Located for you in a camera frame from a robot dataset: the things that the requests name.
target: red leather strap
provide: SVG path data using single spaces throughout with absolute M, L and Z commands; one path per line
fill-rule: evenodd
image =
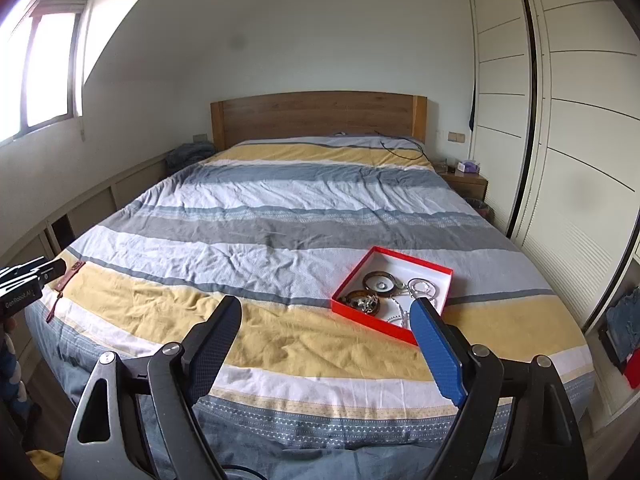
M 71 266 L 71 268 L 65 273 L 65 275 L 62 276 L 62 278 L 60 278 L 59 282 L 56 283 L 56 286 L 53 287 L 53 290 L 55 290 L 58 293 L 58 297 L 56 298 L 56 301 L 53 302 L 53 306 L 51 307 L 51 310 L 47 314 L 47 318 L 46 318 L 47 323 L 51 322 L 51 320 L 53 319 L 53 316 L 56 313 L 56 305 L 58 304 L 58 300 L 62 298 L 62 291 L 66 287 L 66 284 L 71 280 L 72 277 L 74 277 L 78 273 L 78 270 L 82 269 L 82 266 L 84 266 L 84 264 L 85 262 L 81 262 L 78 260 L 76 263 L 74 263 Z

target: wooden nightstand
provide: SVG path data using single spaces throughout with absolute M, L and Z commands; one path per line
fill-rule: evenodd
M 462 198 L 477 198 L 484 200 L 487 179 L 477 173 L 439 173 L 449 187 Z

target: striped bedspread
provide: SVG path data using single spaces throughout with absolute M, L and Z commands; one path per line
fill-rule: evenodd
M 425 157 L 405 140 L 383 142 L 245 142 L 165 179 L 76 240 L 62 257 L 87 263 L 53 322 L 44 323 L 56 297 L 49 287 L 27 314 L 72 400 L 105 349 L 152 354 L 233 294 L 242 325 L 196 406 L 220 462 L 271 480 L 422 478 L 454 406 L 417 347 L 328 309 L 379 245 L 454 269 L 445 321 L 500 357 L 549 355 L 580 416 L 593 367 L 567 309 Z M 496 442 L 508 409 L 498 409 Z M 153 425 L 150 443 L 165 470 Z

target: metal screw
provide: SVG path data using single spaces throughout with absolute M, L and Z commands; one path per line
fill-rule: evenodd
M 116 358 L 116 354 L 114 354 L 113 352 L 105 352 L 104 354 L 102 354 L 100 356 L 100 362 L 103 365 L 108 365 L 109 363 L 111 363 L 114 359 Z
M 477 357 L 487 357 L 489 355 L 489 349 L 484 345 L 473 345 L 471 351 Z
M 549 359 L 546 355 L 539 355 L 536 358 L 536 362 L 538 363 L 538 366 L 542 366 L 543 368 L 550 368 L 553 364 L 551 362 L 551 359 Z
M 180 351 L 180 343 L 167 343 L 162 347 L 164 355 L 176 355 Z

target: black cable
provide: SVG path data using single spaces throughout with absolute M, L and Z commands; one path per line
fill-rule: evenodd
M 252 475 L 256 475 L 260 480 L 267 480 L 267 478 L 265 476 L 262 476 L 260 473 L 258 473 L 257 471 L 254 471 L 253 469 L 249 468 L 249 467 L 244 467 L 243 465 L 236 465 L 236 464 L 223 464 L 222 466 L 220 466 L 222 469 L 224 469 L 225 471 L 227 469 L 236 469 L 237 471 L 245 471 L 247 473 L 251 473 Z
M 393 137 L 393 136 L 381 134 L 380 132 L 378 132 L 376 130 L 373 130 L 373 131 L 374 131 L 374 133 L 378 134 L 378 136 L 380 136 L 380 137 L 388 137 L 389 139 L 403 139 L 403 140 L 406 140 L 407 142 L 410 142 L 414 146 L 416 146 L 418 148 L 418 150 L 420 151 L 420 155 L 416 156 L 415 158 L 410 158 L 410 157 L 404 156 L 404 155 L 398 155 L 392 149 L 389 149 L 388 147 L 386 147 L 385 143 L 382 142 L 382 139 L 380 139 L 380 146 L 382 146 L 385 150 L 387 150 L 392 155 L 399 156 L 400 158 L 404 158 L 405 160 L 419 160 L 420 158 L 424 157 L 427 162 L 429 161 L 429 159 L 427 158 L 427 155 L 424 153 L 424 150 L 423 150 L 422 146 L 416 140 L 407 139 L 405 137 Z

